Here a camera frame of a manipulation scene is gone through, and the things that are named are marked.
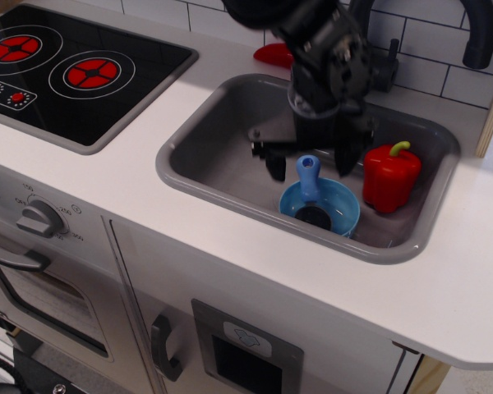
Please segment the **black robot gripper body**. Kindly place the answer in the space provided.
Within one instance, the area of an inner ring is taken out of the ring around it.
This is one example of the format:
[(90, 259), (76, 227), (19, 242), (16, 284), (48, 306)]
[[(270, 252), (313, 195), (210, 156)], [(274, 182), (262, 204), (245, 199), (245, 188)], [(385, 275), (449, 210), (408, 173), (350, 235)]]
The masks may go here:
[(287, 107), (248, 131), (255, 156), (312, 149), (334, 151), (342, 140), (363, 140), (365, 150), (373, 142), (376, 120), (364, 103), (352, 101), (316, 112), (293, 88), (288, 89), (287, 99)]

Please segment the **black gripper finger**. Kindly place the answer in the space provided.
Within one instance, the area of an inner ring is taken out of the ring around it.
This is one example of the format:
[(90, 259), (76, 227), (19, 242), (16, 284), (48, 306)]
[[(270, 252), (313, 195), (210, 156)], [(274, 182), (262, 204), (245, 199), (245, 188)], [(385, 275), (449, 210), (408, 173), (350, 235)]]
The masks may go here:
[(347, 176), (356, 166), (366, 143), (363, 140), (342, 140), (334, 149), (334, 161), (339, 176)]
[(265, 165), (273, 180), (285, 181), (286, 158), (284, 156), (268, 153), (265, 158)]

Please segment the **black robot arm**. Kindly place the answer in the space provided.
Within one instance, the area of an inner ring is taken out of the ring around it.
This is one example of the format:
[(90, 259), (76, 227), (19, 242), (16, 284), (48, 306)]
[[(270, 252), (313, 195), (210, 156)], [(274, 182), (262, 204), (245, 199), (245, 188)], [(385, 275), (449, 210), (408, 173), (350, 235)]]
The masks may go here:
[(293, 55), (288, 105), (250, 132), (252, 153), (276, 181), (286, 177), (286, 157), (332, 149), (340, 176), (354, 169), (372, 142), (376, 123), (366, 111), (371, 50), (362, 30), (337, 1), (227, 1), (228, 14), (253, 30), (271, 30)]

